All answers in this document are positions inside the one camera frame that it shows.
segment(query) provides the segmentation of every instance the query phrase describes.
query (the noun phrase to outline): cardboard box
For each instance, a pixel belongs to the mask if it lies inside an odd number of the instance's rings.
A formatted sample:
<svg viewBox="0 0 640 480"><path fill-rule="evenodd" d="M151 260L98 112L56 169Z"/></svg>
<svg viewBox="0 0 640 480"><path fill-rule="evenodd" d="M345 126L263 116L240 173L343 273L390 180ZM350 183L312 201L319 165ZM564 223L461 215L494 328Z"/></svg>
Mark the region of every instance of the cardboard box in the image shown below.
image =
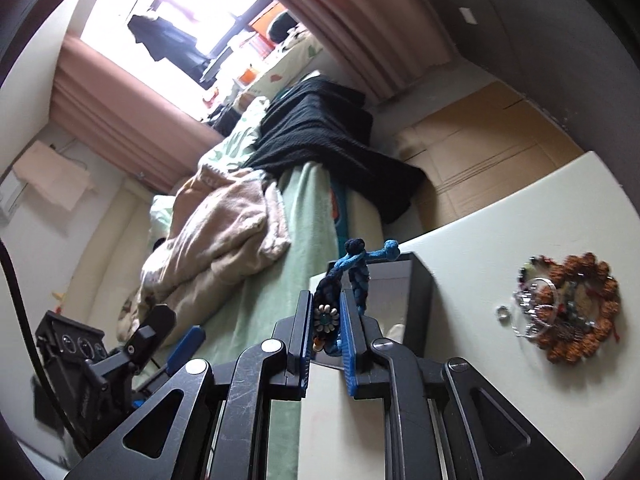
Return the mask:
<svg viewBox="0 0 640 480"><path fill-rule="evenodd" d="M394 137L400 158L429 177L414 197L426 231L497 202L582 154L564 131L501 82Z"/></svg>

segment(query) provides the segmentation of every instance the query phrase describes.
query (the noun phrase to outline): jewelry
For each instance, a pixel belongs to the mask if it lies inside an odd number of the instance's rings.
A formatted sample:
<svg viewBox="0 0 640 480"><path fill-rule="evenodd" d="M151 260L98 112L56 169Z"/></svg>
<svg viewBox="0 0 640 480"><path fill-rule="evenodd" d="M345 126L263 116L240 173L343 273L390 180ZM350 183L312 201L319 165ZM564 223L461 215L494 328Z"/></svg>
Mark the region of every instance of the jewelry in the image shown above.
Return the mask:
<svg viewBox="0 0 640 480"><path fill-rule="evenodd" d="M550 362L575 364L593 356L610 333L620 339L613 321L620 312L620 292L609 273L609 264L593 253L567 256L562 265L532 256L518 274L513 306L498 307L496 316L501 322L509 319L517 337L545 349Z"/></svg>
<svg viewBox="0 0 640 480"><path fill-rule="evenodd" d="M367 309L369 294L369 268L367 263L379 261L395 261L400 256L396 240L387 240L379 251L365 250L364 240L351 238L344 249L346 255L334 263L334 266L320 280L314 293L314 352L324 352L331 357L342 355L342 338L340 336L340 292L342 276L348 270L351 289L362 316Z"/></svg>

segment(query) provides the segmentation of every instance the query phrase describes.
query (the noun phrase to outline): air conditioner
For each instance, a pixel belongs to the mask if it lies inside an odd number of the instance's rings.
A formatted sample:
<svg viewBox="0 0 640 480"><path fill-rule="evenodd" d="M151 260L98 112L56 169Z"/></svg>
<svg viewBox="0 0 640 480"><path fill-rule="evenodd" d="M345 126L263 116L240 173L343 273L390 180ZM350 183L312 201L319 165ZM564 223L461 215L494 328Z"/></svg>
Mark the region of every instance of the air conditioner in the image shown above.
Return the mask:
<svg viewBox="0 0 640 480"><path fill-rule="evenodd" d="M27 185L10 171L0 183L0 225L7 225L20 204Z"/></svg>

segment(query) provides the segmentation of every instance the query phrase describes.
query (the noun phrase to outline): rope figure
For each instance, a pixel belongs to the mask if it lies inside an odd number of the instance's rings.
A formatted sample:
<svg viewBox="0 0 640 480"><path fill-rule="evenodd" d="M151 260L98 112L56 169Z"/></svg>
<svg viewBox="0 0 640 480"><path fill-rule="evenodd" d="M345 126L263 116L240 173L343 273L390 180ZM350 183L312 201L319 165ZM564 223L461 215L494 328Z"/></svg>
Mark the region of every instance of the rope figure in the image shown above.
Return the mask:
<svg viewBox="0 0 640 480"><path fill-rule="evenodd" d="M349 281L353 289L358 313L362 316L367 309L369 295L369 267L367 263L384 258L390 262L400 256L398 242L387 240L383 249L367 253L364 240L352 238L344 245L347 254L341 257L320 280L314 293L314 351L331 356L342 355L340 338L340 292L342 276L349 271Z"/></svg>

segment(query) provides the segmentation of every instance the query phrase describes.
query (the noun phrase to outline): black cable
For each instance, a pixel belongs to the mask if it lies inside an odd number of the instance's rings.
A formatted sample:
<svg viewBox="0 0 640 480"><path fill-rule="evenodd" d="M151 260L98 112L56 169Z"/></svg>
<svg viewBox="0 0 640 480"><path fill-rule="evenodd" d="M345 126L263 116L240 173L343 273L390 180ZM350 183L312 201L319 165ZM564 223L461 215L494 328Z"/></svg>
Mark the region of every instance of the black cable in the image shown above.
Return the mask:
<svg viewBox="0 0 640 480"><path fill-rule="evenodd" d="M47 394L47 397L49 397L49 401L51 402L53 409L56 410L62 424L74 441L78 453L81 456L86 456L90 451L89 446L86 440L78 433L78 431L76 431L76 428L73 426L68 416L66 416L65 410L62 408L60 400L53 391L53 388L49 383L49 378L47 377L44 367L40 362L38 349L36 348L36 345L33 342L33 336L31 335L29 319L27 318L27 313L24 309L24 302L20 293L20 287L18 286L18 278L15 275L14 264L11 261L11 257L6 250L6 247L4 246L4 242L2 242L2 238L0 238L0 264L2 265L2 271L4 272L6 283L9 286L9 293L11 294L11 299L14 303L15 315L18 318L18 325L20 326L20 332L22 333L22 339L24 339L24 345L27 348L31 365L36 372L36 376L38 377L44 392Z"/></svg>

